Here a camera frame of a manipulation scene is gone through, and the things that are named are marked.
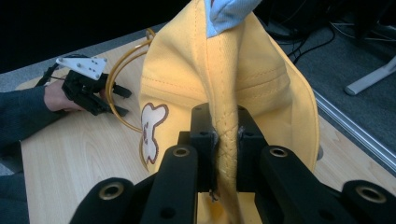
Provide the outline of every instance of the metal strip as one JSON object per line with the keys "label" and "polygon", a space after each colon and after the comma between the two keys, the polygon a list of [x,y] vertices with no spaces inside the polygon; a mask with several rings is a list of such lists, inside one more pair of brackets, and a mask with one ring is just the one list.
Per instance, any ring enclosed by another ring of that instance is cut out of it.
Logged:
{"label": "metal strip", "polygon": [[347,132],[349,132],[355,139],[362,143],[369,151],[371,151],[377,158],[384,162],[391,171],[396,173],[396,155],[388,148],[383,146],[374,137],[363,130],[358,124],[353,122],[338,108],[327,101],[322,95],[314,90],[317,98],[317,104],[334,121],[341,125]]}

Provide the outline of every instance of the light blue fabric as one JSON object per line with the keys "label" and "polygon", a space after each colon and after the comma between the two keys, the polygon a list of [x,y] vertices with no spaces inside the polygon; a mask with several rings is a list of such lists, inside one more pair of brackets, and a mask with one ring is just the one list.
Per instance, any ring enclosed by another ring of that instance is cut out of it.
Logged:
{"label": "light blue fabric", "polygon": [[206,37],[221,34],[241,23],[262,0],[205,0]]}

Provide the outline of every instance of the person's arm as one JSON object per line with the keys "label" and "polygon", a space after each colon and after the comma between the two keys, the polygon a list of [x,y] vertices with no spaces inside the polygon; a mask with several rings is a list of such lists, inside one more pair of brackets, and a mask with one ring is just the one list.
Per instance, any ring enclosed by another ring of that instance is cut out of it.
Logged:
{"label": "person's arm", "polygon": [[65,111],[82,110],[66,98],[63,83],[58,80],[47,87],[0,92],[0,149],[38,132],[65,116]]}

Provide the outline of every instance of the metal leg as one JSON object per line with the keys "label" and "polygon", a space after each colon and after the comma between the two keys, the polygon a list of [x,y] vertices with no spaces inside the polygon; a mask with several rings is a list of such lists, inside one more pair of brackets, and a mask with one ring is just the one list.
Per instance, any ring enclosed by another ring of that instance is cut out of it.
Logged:
{"label": "metal leg", "polygon": [[389,63],[345,87],[348,95],[356,95],[396,71],[396,56]]}

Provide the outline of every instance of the sleeve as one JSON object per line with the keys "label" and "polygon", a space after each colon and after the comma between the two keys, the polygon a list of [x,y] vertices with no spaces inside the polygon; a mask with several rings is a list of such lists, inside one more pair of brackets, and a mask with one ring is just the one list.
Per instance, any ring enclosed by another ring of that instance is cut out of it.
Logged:
{"label": "sleeve", "polygon": [[44,103],[44,93],[45,87],[0,92],[0,150],[66,115],[51,112]]}

